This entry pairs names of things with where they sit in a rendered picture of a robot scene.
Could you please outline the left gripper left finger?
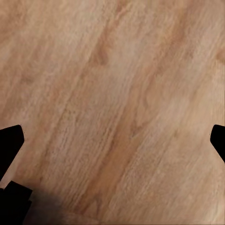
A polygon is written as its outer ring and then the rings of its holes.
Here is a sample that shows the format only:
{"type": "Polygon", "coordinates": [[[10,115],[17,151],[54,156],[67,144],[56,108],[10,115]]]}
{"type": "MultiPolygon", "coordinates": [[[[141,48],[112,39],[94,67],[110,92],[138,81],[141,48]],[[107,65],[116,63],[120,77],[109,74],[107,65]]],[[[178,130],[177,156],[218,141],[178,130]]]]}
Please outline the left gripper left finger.
{"type": "Polygon", "coordinates": [[[0,130],[0,181],[24,143],[21,125],[0,130]]]}

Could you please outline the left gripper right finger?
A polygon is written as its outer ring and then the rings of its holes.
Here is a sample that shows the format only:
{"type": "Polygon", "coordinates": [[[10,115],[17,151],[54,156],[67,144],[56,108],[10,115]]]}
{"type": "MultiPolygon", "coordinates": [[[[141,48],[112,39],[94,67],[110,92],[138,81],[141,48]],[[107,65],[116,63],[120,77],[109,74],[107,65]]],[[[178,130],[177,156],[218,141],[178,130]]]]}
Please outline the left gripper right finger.
{"type": "Polygon", "coordinates": [[[210,141],[225,162],[225,127],[221,125],[214,125],[211,132],[210,141]]]}

